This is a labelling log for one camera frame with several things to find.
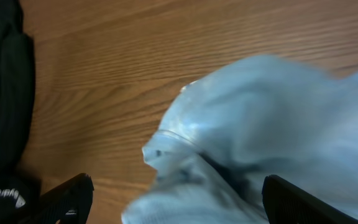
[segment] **light blue fabric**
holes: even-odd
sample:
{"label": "light blue fabric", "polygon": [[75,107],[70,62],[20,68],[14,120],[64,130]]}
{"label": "light blue fabric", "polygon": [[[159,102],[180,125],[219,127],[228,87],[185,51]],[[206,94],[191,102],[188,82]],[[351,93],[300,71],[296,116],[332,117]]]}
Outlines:
{"label": "light blue fabric", "polygon": [[158,177],[123,223],[268,223],[270,174],[358,219],[358,74],[240,60],[179,94],[143,153]]}

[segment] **brown wood grain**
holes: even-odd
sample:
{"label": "brown wood grain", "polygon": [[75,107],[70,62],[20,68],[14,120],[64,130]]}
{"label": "brown wood grain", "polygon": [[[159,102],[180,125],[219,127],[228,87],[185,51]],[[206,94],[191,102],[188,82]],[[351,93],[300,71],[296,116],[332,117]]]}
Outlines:
{"label": "brown wood grain", "polygon": [[355,0],[22,0],[36,98],[21,166],[47,191],[80,172],[88,223],[120,223],[154,171],[141,147],[179,89],[255,54],[358,70]]}

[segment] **wooden table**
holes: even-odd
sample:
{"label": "wooden table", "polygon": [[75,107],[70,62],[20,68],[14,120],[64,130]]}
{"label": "wooden table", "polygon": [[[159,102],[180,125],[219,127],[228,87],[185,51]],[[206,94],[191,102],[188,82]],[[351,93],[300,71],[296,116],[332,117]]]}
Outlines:
{"label": "wooden table", "polygon": [[120,223],[126,204],[147,190],[155,174],[141,147],[187,83],[265,53],[337,77],[358,70],[358,0],[21,3],[37,67],[21,167],[43,179],[43,191],[89,173],[89,223]]}

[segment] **blue cloth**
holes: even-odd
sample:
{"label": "blue cloth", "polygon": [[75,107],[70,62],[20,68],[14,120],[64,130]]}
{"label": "blue cloth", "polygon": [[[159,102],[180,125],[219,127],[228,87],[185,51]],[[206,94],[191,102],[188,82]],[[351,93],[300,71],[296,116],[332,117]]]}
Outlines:
{"label": "blue cloth", "polygon": [[240,60],[179,94],[143,153],[158,176],[123,223],[268,223],[270,174],[358,219],[358,74]]}

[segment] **blue garment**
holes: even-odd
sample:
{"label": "blue garment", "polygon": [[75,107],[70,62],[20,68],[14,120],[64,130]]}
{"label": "blue garment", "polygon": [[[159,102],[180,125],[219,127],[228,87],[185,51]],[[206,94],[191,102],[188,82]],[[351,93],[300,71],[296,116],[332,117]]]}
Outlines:
{"label": "blue garment", "polygon": [[158,176],[123,223],[268,223],[271,174],[358,219],[358,74],[240,60],[186,88],[143,153]]}

